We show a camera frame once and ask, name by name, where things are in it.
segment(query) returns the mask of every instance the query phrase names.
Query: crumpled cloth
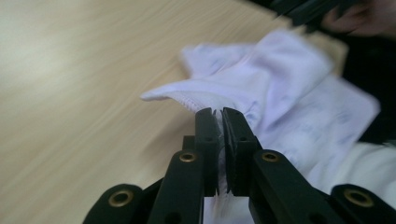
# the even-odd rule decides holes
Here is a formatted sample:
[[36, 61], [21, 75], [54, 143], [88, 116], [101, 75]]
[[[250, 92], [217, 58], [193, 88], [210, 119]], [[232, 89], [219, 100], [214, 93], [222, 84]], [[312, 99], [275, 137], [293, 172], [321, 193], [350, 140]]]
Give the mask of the crumpled cloth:
[[257, 44], [186, 47], [181, 60], [188, 79], [141, 98], [172, 98], [192, 112], [239, 110], [264, 148], [283, 153], [327, 193], [343, 158], [379, 111], [372, 96], [332, 75], [323, 52], [286, 30]]

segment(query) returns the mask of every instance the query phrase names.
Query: white fabric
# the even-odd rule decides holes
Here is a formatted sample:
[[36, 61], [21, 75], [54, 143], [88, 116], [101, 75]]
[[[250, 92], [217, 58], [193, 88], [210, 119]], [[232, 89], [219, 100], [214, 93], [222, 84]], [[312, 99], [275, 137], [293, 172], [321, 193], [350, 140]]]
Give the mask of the white fabric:
[[[325, 192], [378, 112], [374, 98], [332, 76], [330, 60], [288, 31], [272, 32], [257, 44], [188, 47], [181, 59], [190, 78], [145, 92], [143, 100], [172, 98], [193, 112], [239, 110], [264, 148], [283, 153]], [[238, 210], [234, 200], [221, 195], [206, 205], [215, 206], [213, 216], [227, 217], [222, 212]], [[237, 220], [233, 214], [235, 222], [224, 223], [248, 223]]]

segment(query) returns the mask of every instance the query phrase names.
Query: light wood surface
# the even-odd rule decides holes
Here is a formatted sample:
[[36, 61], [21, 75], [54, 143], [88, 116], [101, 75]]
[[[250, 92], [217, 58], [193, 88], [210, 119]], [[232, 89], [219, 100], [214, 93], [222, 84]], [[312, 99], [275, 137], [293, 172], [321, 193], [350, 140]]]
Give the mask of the light wood surface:
[[[163, 177], [193, 114], [139, 95], [186, 78], [186, 45], [288, 20], [233, 0], [0, 2], [0, 223], [81, 223], [106, 190]], [[342, 66], [344, 46], [309, 37]]]

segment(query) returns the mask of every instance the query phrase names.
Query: table surface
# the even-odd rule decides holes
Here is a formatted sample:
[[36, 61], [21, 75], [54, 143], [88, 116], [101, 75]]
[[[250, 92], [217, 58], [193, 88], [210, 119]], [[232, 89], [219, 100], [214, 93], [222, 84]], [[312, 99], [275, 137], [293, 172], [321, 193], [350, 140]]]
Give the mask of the table surface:
[[[187, 77], [183, 47], [256, 42], [289, 27], [275, 18], [238, 0], [1, 1], [0, 223], [81, 223], [106, 189], [163, 177], [193, 114], [139, 95]], [[307, 39], [342, 67], [343, 45]]]

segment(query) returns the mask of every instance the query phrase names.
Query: hand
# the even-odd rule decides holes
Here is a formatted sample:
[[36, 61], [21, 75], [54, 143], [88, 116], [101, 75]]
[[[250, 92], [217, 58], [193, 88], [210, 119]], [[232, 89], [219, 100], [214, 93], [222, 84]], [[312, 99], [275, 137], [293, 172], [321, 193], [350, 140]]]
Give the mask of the hand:
[[362, 0], [341, 18], [338, 8], [323, 19], [323, 27], [336, 33], [370, 36], [392, 34], [396, 30], [396, 0]]

